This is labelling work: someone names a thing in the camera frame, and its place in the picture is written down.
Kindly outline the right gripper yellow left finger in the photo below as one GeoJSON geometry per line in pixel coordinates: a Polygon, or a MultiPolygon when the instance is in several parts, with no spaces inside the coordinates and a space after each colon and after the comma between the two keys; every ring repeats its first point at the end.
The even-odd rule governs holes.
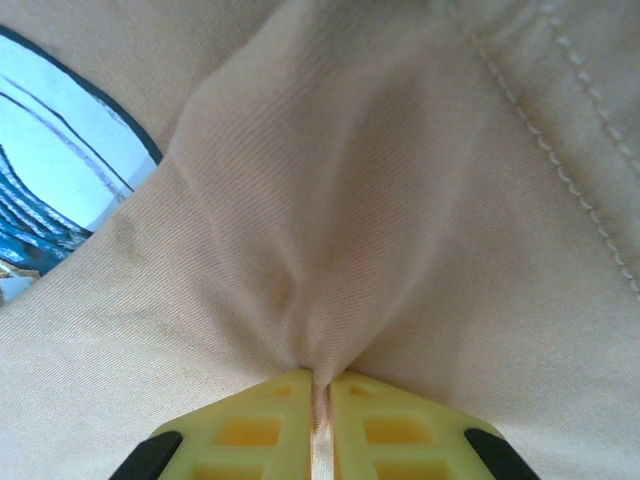
{"type": "Polygon", "coordinates": [[[312,430],[299,369],[166,422],[109,480],[311,480],[312,430]]]}

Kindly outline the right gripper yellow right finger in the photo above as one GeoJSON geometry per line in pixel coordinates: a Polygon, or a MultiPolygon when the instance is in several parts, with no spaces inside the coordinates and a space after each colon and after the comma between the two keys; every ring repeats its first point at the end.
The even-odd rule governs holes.
{"type": "Polygon", "coordinates": [[[351,371],[329,400],[335,480],[541,480],[472,415],[351,371]]]}

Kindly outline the tan trousers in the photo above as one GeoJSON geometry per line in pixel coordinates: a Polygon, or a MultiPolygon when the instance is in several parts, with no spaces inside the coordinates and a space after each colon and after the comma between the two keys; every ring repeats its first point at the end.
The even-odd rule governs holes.
{"type": "Polygon", "coordinates": [[[300,368],[640,480],[640,0],[0,0],[0,480],[300,368]]]}

